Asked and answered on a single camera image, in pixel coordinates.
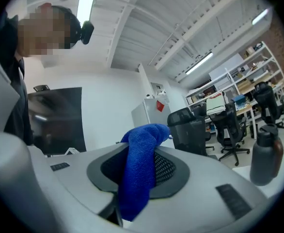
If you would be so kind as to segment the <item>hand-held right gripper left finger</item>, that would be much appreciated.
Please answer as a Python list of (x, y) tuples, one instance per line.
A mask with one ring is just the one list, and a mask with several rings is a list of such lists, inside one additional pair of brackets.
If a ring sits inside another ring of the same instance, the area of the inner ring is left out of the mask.
[(56, 157), (45, 157), (35, 146), (28, 149), (37, 177), (54, 178), (81, 205), (101, 217), (120, 214), (118, 186), (128, 152), (126, 143)]

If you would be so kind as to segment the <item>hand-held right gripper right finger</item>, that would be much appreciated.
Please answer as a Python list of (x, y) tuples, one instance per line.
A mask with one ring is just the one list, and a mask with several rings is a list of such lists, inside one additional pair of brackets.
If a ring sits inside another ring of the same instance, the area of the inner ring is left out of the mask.
[[(135, 233), (243, 233), (266, 211), (266, 196), (218, 160), (168, 147), (159, 149), (188, 165), (189, 180), (174, 196), (150, 200), (128, 230)], [(231, 185), (251, 209), (240, 219), (235, 219), (216, 190), (225, 184)]]

